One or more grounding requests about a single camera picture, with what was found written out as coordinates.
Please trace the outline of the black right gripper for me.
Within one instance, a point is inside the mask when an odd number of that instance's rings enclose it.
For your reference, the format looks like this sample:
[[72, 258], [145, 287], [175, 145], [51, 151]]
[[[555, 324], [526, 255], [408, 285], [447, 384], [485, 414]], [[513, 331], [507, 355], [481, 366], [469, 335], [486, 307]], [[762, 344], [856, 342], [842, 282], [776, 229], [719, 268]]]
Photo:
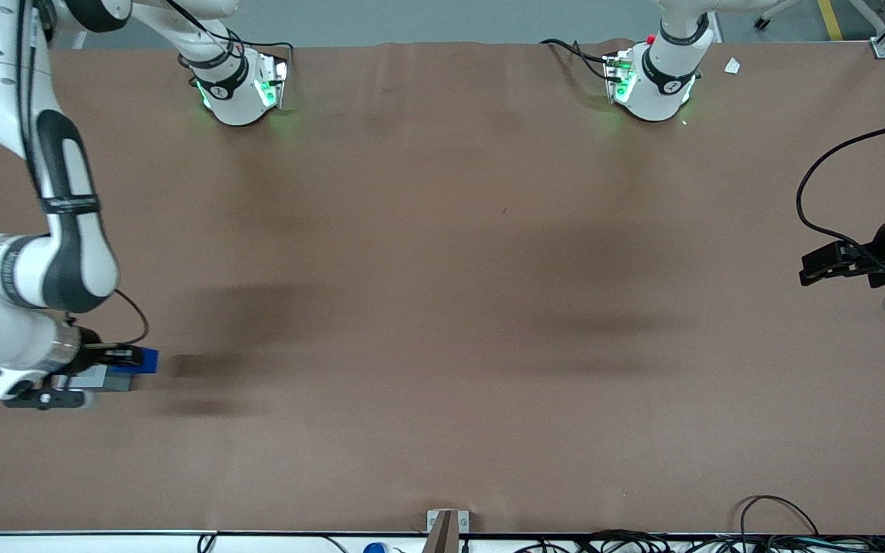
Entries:
[[105, 342], [95, 330], [76, 328], [78, 350], [74, 356], [74, 374], [83, 373], [101, 360], [117, 360], [108, 364], [112, 371], [141, 371], [144, 349], [137, 346], [114, 346]]

